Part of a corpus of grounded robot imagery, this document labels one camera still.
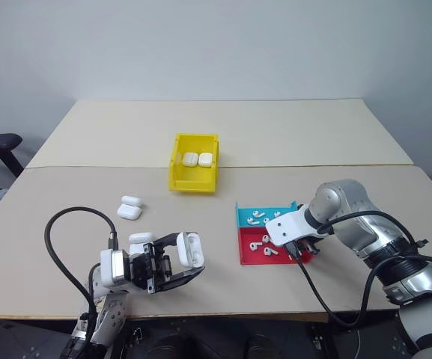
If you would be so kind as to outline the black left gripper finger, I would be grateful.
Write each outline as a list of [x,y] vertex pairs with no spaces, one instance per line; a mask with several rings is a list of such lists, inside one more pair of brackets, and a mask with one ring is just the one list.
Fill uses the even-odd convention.
[[164,250],[168,246],[177,246],[177,238],[180,235],[180,233],[170,233],[166,236],[163,236],[161,238],[156,239],[153,242],[153,246],[157,248],[158,250]]
[[171,289],[175,289],[179,286],[183,286],[195,279],[200,273],[205,269],[204,266],[200,268],[193,268],[186,271],[182,271],[181,273],[174,274],[169,277],[168,280],[165,280],[162,284],[159,285],[160,292],[169,291]]

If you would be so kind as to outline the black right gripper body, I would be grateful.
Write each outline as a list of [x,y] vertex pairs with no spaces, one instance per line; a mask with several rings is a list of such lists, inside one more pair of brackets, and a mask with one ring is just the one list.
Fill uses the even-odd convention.
[[320,252],[313,243],[305,239],[288,242],[284,247],[294,260],[312,260]]

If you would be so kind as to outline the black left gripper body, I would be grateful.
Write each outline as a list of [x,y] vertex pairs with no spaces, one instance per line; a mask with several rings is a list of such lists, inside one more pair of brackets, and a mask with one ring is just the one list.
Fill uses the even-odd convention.
[[148,294],[172,289],[172,267],[163,245],[147,243],[143,252],[130,260],[131,281]]

